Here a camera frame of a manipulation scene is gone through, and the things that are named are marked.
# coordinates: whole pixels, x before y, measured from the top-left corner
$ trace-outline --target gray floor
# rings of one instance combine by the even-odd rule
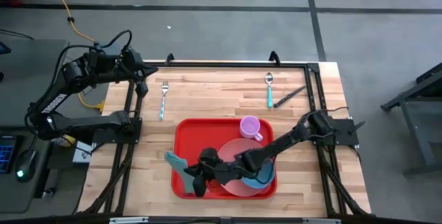
[[[33,3],[58,0],[27,0]],[[67,0],[171,6],[308,6],[307,0]],[[442,8],[441,0],[316,0],[318,7]],[[318,61],[309,13],[74,10],[78,29],[107,42],[117,32],[134,31],[133,46],[146,59],[265,60],[276,50],[283,60]],[[442,15],[319,14],[327,61],[338,62],[350,113],[365,120],[361,157],[372,211],[419,221],[442,220],[442,174],[404,177],[421,164],[400,109],[379,106],[409,88],[441,59]],[[0,28],[35,38],[86,44],[66,21],[64,10],[0,9]],[[81,51],[70,53],[70,57]],[[99,93],[88,100],[99,101]],[[66,185],[66,191],[74,190]],[[74,195],[64,199],[75,206]]]

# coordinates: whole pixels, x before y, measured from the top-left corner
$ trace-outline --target blue cup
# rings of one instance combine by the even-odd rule
[[[269,186],[273,181],[273,179],[275,178],[275,169],[273,168],[273,166],[274,166],[273,162],[268,162],[267,164],[262,166],[261,170],[258,172],[258,175],[256,176],[256,178],[261,182],[268,181],[268,183],[266,184],[261,184],[256,179],[250,179],[245,177],[241,178],[241,181],[245,183],[247,186],[252,187],[254,189],[263,189]]]

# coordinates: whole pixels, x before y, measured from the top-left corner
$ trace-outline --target cable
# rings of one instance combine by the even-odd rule
[[[276,161],[276,156],[272,162],[272,167],[271,167],[271,172],[269,173],[269,178],[267,179],[267,181],[263,182],[260,179],[258,179],[257,175],[253,175],[252,173],[248,172],[246,169],[239,167],[239,166],[234,166],[232,168],[229,169],[215,169],[214,167],[206,164],[204,161],[202,161],[201,159],[198,158],[198,162],[201,163],[202,165],[204,165],[205,167],[208,167],[209,169],[212,169],[214,171],[219,171],[219,172],[227,172],[227,171],[231,171],[232,169],[239,169],[240,171],[243,171],[248,178],[250,179],[254,179],[256,180],[258,183],[262,184],[262,185],[266,185],[267,183],[270,183],[271,178],[272,178],[272,174],[273,174],[273,170],[275,168],[275,161]]]
[[[30,146],[28,149],[32,149],[34,147],[35,140],[37,140],[37,135],[34,135],[34,138],[32,139],[32,142],[30,143]]]
[[[73,18],[72,15],[70,14],[70,10],[69,10],[68,5],[66,4],[66,2],[65,2],[64,0],[61,0],[61,2],[63,2],[64,7],[65,7],[66,10],[68,11],[68,15],[69,15],[69,17],[68,17],[68,21],[70,22],[70,24],[71,24],[72,28],[74,29],[74,31],[75,31],[78,35],[80,35],[80,36],[86,38],[86,39],[89,40],[89,41],[95,41],[94,39],[88,37],[87,35],[85,35],[85,34],[79,32],[79,31],[77,30],[77,28],[75,27],[75,24],[74,24],[74,18]]]
[[[60,67],[60,63],[61,63],[61,59],[63,58],[64,53],[65,53],[67,50],[71,49],[71,48],[90,48],[90,49],[97,50],[96,47],[94,47],[94,46],[87,46],[87,45],[70,45],[70,46],[65,47],[65,48],[60,52],[60,55],[58,56],[57,63],[55,64],[54,73],[53,73],[53,75],[52,75],[52,79],[51,79],[51,81],[50,81],[50,83],[49,83],[48,88],[46,89],[46,91],[44,92],[44,94],[43,94],[43,95],[37,100],[37,102],[35,102],[35,104],[33,104],[32,106],[30,106],[30,108],[34,108],[34,107],[37,107],[38,105],[40,105],[40,104],[41,104],[41,101],[42,101],[42,100],[48,95],[48,93],[49,93],[51,87],[54,85],[55,78],[57,77],[57,74],[58,74],[58,71],[59,71],[59,67]],[[26,126],[26,128],[27,128],[32,134],[37,134],[37,132],[33,131],[33,130],[30,128],[30,126],[29,126],[29,123],[28,123],[29,112],[30,112],[30,111],[28,110],[28,113],[25,115],[25,119],[24,119],[24,121],[25,121],[25,126]]]
[[[121,59],[119,58],[119,56],[117,57],[117,65],[129,76],[131,76],[135,81],[140,81],[142,80],[140,77],[138,77],[138,75],[131,73],[127,67],[123,64],[123,62],[121,61]]]
[[[69,141],[69,139],[67,138],[67,137],[65,137],[65,136],[62,136],[61,138],[63,138],[65,141],[67,141],[71,146],[74,146],[74,144],[73,143],[71,143],[70,141]],[[89,151],[86,151],[86,150],[84,150],[84,149],[82,149],[82,148],[79,148],[79,147],[77,147],[77,146],[75,146],[75,148],[77,149],[77,150],[79,150],[79,151],[83,151],[84,153],[86,153],[86,154],[88,154],[89,156],[91,156],[92,155],[92,153],[91,152],[89,152]]]
[[[358,158],[359,158],[359,163],[362,164],[361,155],[359,155],[359,151],[356,148],[354,148],[352,145],[349,145],[349,147],[350,147],[350,149],[352,149],[356,152],[356,155],[358,155]]]
[[[0,34],[8,35],[8,36],[11,36],[11,37],[26,38],[26,39],[31,39],[31,40],[34,39],[34,38],[32,38],[32,37],[30,37],[28,35],[17,33],[17,32],[12,32],[12,31],[7,31],[7,30],[0,30]]]
[[[133,117],[135,117],[138,114],[138,111],[132,110],[132,111],[127,112],[128,115],[129,115],[129,113],[133,113]]]
[[[87,103],[85,103],[85,102],[83,101],[83,99],[81,98],[81,93],[78,93],[78,98],[79,98],[80,102],[81,102],[85,107],[89,107],[89,108],[92,108],[92,109],[98,109],[98,111],[100,111],[100,112],[103,111],[103,108],[104,108],[104,100],[103,100],[101,103],[99,103],[99,104],[96,104],[96,105],[89,105],[89,104],[87,104]]]
[[[348,106],[341,106],[341,107],[338,107],[337,109],[333,109],[333,110],[324,110],[324,111],[331,111],[331,112],[333,112],[333,111],[337,111],[337,110],[341,110],[341,109],[348,109]]]
[[[30,37],[30,36],[28,36],[28,35],[25,35],[25,34],[23,34],[23,33],[19,33],[19,32],[15,32],[15,31],[4,30],[4,29],[0,29],[0,31],[2,31],[2,32],[7,32],[7,33],[10,33],[10,34],[16,34],[16,35],[19,35],[20,37],[28,38],[28,39],[31,39],[31,40],[34,39],[33,37]]]
[[[127,43],[124,45],[122,50],[126,50],[129,45],[132,42],[132,31],[130,30],[123,30],[121,31],[118,35],[116,35],[108,44],[106,44],[105,46],[102,46],[102,48],[108,48],[110,47],[113,43],[115,43],[115,41],[117,41],[122,35],[129,33],[129,39],[127,40]]]
[[[80,99],[80,102],[81,102],[85,107],[90,107],[90,108],[93,108],[93,109],[95,108],[95,106],[93,106],[93,105],[89,105],[89,104],[84,103],[83,99],[81,98],[80,93],[78,93],[78,98]]]

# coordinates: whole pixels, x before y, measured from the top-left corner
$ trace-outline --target black metal frame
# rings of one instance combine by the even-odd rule
[[[157,66],[157,67],[301,68],[304,71],[305,84],[307,86],[307,94],[308,94],[308,98],[309,98],[310,110],[311,111],[316,110],[316,103],[315,103],[315,98],[314,98],[314,93],[313,93],[313,86],[312,86],[311,78],[310,78],[310,75],[312,73],[314,74],[316,85],[318,87],[318,96],[319,96],[320,107],[321,107],[321,109],[327,108],[327,105],[325,104],[325,95],[324,95],[322,80],[320,77],[320,69],[319,69],[318,63],[291,63],[291,62],[282,63],[280,61],[278,54],[275,51],[271,52],[271,54],[269,56],[269,62],[267,62],[267,63],[266,62],[179,62],[179,61],[175,60],[173,54],[169,54],[167,56],[165,62],[147,62],[147,64],[150,66]],[[126,110],[126,107],[128,105],[130,105],[130,101],[128,103],[128,100],[129,100],[129,97],[131,96],[130,95],[131,91],[132,90],[131,90],[131,85],[130,85],[129,90],[128,90],[128,97],[126,98],[126,105],[124,108],[125,110]],[[140,108],[141,108],[141,100],[138,100],[137,107],[135,108],[137,114],[140,112]],[[321,157],[321,156],[324,157],[324,149],[320,144],[317,145],[317,152],[318,152],[318,157]],[[120,156],[121,156],[121,149],[117,149],[117,151],[115,151],[114,166],[113,166],[112,173],[111,173],[112,175],[115,175],[115,173],[117,171],[117,168],[115,167],[115,165],[118,164]],[[329,157],[330,157],[330,161],[331,161],[332,171],[335,173],[336,178],[338,180],[340,180],[338,161],[336,159],[336,153],[331,146],[329,146]],[[320,173],[321,173],[321,180],[322,180],[323,188],[324,188],[327,215],[335,214],[336,212],[334,211],[334,208],[332,205],[332,197],[330,194],[326,169],[322,165],[320,166]],[[116,209],[116,212],[123,211],[124,201],[125,201],[124,196],[126,195],[126,192],[127,192],[127,183],[124,183],[124,182],[127,180],[128,180],[128,176],[123,177],[123,184],[122,184],[122,189],[121,189],[121,193],[119,196],[119,203],[118,203],[118,207]],[[110,212],[111,201],[112,201],[112,194],[110,194],[110,197],[106,201],[105,212]],[[347,210],[345,207],[345,202],[339,192],[338,192],[338,201],[339,201],[340,213],[346,214]]]
[[[321,109],[326,109],[325,104],[325,96],[322,81],[320,78],[320,69],[318,63],[296,63],[296,62],[285,62],[282,63],[278,54],[275,51],[272,51],[269,56],[268,62],[177,62],[173,56],[173,54],[169,54],[166,58],[165,62],[146,62],[146,64],[150,66],[156,67],[247,67],[247,68],[301,68],[304,71],[305,76],[305,84],[307,86],[307,95],[309,99],[310,110],[316,110],[316,103],[313,93],[313,86],[311,83],[311,74],[314,74],[316,85],[318,87],[318,96],[320,101]],[[130,111],[132,96],[133,96],[134,82],[130,81],[128,86],[128,91],[126,95],[126,101],[124,104],[124,110]],[[135,116],[134,118],[140,117],[142,98],[138,97],[135,105]],[[128,179],[131,172],[131,163],[133,152],[135,150],[134,144],[128,144],[128,149],[126,152],[126,157],[124,161],[120,164],[120,159],[122,155],[123,144],[117,144],[115,150],[115,156],[112,166],[112,171],[110,173],[110,180],[107,186],[104,188],[103,192],[100,196],[94,201],[94,203],[85,211],[79,212],[79,214],[89,214],[89,213],[98,213],[101,206],[104,204],[104,213],[112,213],[112,201],[114,189],[117,184],[117,181],[122,177],[122,187],[119,194],[119,200],[117,207],[115,208],[115,213],[121,214],[124,211],[124,204],[126,202],[126,194],[128,187]],[[318,157],[324,157],[324,149],[319,143],[316,145],[316,149],[318,152]],[[332,146],[329,146],[329,157],[331,161],[331,170],[336,175],[336,178],[340,180],[339,169],[338,169],[338,161],[336,159],[336,153]],[[330,194],[329,183],[327,179],[327,172],[325,166],[320,162],[320,174],[321,180],[323,183],[325,203],[327,208],[327,215],[335,214],[333,205],[332,205],[332,197]],[[339,210],[340,213],[346,213],[345,202],[341,194],[338,192],[338,200],[339,200]]]
[[[148,61],[146,62],[151,66],[158,67],[233,67],[233,68],[301,68],[304,71],[307,94],[309,98],[310,110],[316,109],[313,87],[311,84],[311,74],[314,74],[316,86],[318,87],[318,96],[320,101],[320,107],[326,109],[325,95],[323,90],[323,85],[320,77],[320,69],[318,63],[298,63],[298,62],[281,62],[278,55],[273,51],[268,62],[177,62],[172,54],[168,56],[166,62]],[[126,96],[126,102],[124,105],[124,110],[128,111],[131,106],[132,96],[133,96],[134,83],[129,82],[128,92]],[[137,103],[135,105],[135,117],[140,117],[140,110],[142,105],[142,98],[137,98]],[[332,146],[329,150],[330,164],[326,162],[324,154],[324,146],[321,144],[316,144],[316,150],[318,152],[318,161],[320,165],[320,175],[323,184],[323,192],[325,198],[325,206],[327,210],[326,219],[315,219],[315,218],[266,218],[266,217],[190,217],[190,216],[142,216],[140,220],[148,221],[149,223],[179,223],[182,221],[194,221],[201,222],[206,220],[208,222],[216,221],[219,224],[232,224],[232,223],[324,223],[329,221],[330,223],[409,223],[415,224],[420,222],[415,221],[404,221],[396,220],[390,218],[379,218],[372,214],[365,213],[355,201],[351,199],[351,196],[345,189],[345,187],[340,182],[336,153]],[[94,201],[94,203],[85,211],[78,212],[72,216],[51,216],[43,218],[30,218],[22,220],[14,220],[11,223],[110,223],[112,218],[124,218],[124,204],[126,201],[126,193],[128,187],[128,177],[131,171],[131,163],[133,158],[133,152],[135,150],[134,144],[128,144],[128,150],[126,156],[121,164],[119,164],[120,157],[122,154],[122,144],[117,144],[117,149],[115,151],[115,157],[111,172],[110,181],[105,186],[103,192]],[[329,182],[327,177],[330,177],[331,181],[335,184],[338,192],[338,201],[340,213],[336,213],[332,205],[332,197],[330,194]],[[118,182],[122,177],[122,187],[120,190],[119,200],[117,207],[114,212],[111,211],[111,203],[113,199],[113,191]],[[98,213],[101,206],[105,204],[104,213]],[[349,215],[346,213],[345,202],[349,203],[350,209],[354,212],[354,215]]]
[[[440,88],[442,85],[442,64],[438,64],[434,68],[430,69],[428,72],[422,74],[416,78],[416,85],[408,89],[405,92],[399,93],[397,97],[390,100],[386,104],[381,105],[382,110],[385,112],[390,112],[395,106],[400,106],[402,109],[403,116],[407,123],[408,130],[412,134],[412,137],[419,144],[422,157],[425,161],[425,165],[418,168],[407,169],[403,173],[406,176],[430,173],[433,171],[442,171],[442,163],[437,162],[432,151],[432,141],[426,140],[425,137],[420,137],[418,127],[413,122],[408,109],[408,102],[413,101],[440,101],[440,93],[435,96],[432,95],[434,89]]]

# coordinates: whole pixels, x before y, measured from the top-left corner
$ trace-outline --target red tray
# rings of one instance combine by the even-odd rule
[[[187,164],[194,165],[198,162],[198,156],[204,148],[212,147],[219,151],[228,141],[242,138],[240,134],[240,121],[236,118],[201,119],[193,118],[181,121],[175,134],[174,152],[177,156],[187,160]],[[273,129],[265,120],[260,120],[262,141],[265,146],[273,141]],[[271,184],[260,193],[250,197],[239,197],[227,192],[214,181],[207,185],[208,191],[203,199],[265,199],[276,191],[276,175]],[[200,199],[195,194],[184,193],[184,185],[180,175],[172,171],[172,190],[180,198]]]

